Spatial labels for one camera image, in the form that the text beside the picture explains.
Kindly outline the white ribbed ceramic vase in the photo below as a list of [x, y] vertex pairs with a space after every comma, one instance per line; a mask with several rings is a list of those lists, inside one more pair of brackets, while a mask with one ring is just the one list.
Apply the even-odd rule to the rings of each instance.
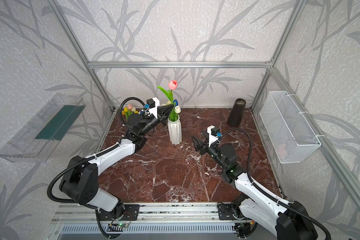
[[171, 143], [173, 145], [179, 145], [182, 142], [182, 126], [180, 118], [176, 121], [168, 120], [168, 130]]

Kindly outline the pink tulip flower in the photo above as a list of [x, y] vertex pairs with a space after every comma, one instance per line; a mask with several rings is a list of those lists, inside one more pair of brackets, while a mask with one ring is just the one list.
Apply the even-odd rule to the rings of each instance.
[[157, 88], [161, 90], [168, 98], [168, 101], [165, 104], [163, 104], [163, 106], [173, 104], [173, 100], [175, 100], [173, 91], [178, 87], [178, 82], [175, 80], [170, 81], [168, 83], [168, 87], [169, 90], [165, 90], [164, 88], [157, 86]]

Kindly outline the bundle of tulips with band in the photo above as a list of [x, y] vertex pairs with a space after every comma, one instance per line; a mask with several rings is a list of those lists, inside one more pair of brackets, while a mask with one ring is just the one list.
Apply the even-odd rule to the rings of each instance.
[[122, 115], [125, 116], [126, 120], [132, 115], [132, 114], [139, 114], [140, 112], [137, 111], [137, 109], [131, 105], [128, 104], [126, 107], [122, 109]]

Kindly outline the black cylindrical vase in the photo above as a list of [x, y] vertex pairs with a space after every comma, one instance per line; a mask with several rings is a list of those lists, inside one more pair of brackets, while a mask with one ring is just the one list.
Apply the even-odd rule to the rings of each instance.
[[244, 99], [235, 100], [227, 121], [229, 126], [238, 127], [241, 124], [245, 108], [246, 101]]

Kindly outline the white tulip flower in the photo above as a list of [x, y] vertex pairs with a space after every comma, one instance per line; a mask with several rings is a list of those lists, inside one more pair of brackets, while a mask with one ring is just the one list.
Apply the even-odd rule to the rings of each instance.
[[172, 112], [172, 122], [176, 122], [179, 119], [180, 113], [181, 113], [180, 106], [176, 106]]

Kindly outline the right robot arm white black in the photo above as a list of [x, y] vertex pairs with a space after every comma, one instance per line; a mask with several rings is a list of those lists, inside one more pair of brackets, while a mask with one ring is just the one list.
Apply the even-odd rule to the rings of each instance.
[[327, 240], [332, 238], [329, 230], [310, 217], [302, 204], [279, 197], [252, 178], [252, 150], [248, 152], [246, 168], [242, 168], [237, 163], [235, 147], [232, 144], [220, 144], [225, 136], [220, 129], [209, 126], [202, 134], [205, 141], [192, 136], [196, 152], [200, 155], [208, 154], [222, 168], [223, 180], [244, 195], [237, 203], [238, 218], [255, 221], [279, 240], [316, 240], [316, 228], [324, 232]]

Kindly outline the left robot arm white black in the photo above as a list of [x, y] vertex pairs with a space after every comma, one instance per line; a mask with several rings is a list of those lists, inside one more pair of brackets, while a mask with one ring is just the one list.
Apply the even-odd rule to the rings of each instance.
[[126, 134], [113, 146], [87, 157], [75, 156], [65, 170], [49, 184], [47, 196], [57, 203], [77, 203], [97, 211], [110, 213], [114, 218], [124, 211], [123, 201], [99, 187], [99, 176], [109, 167], [137, 153], [145, 145], [145, 135], [158, 124], [168, 122], [173, 104], [161, 106], [157, 98], [143, 103], [140, 113], [132, 113], [124, 126]]

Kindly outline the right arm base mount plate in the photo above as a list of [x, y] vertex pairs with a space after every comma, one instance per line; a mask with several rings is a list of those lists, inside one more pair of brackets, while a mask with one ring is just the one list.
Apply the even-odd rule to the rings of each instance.
[[232, 203], [217, 203], [219, 220], [243, 220], [244, 217], [238, 213], [237, 209], [233, 207]]

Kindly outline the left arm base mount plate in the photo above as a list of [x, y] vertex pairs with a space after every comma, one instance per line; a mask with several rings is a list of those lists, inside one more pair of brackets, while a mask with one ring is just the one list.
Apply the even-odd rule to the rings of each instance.
[[139, 215], [140, 205], [138, 204], [124, 204], [116, 207], [112, 212], [107, 212], [100, 209], [100, 221], [136, 221]]

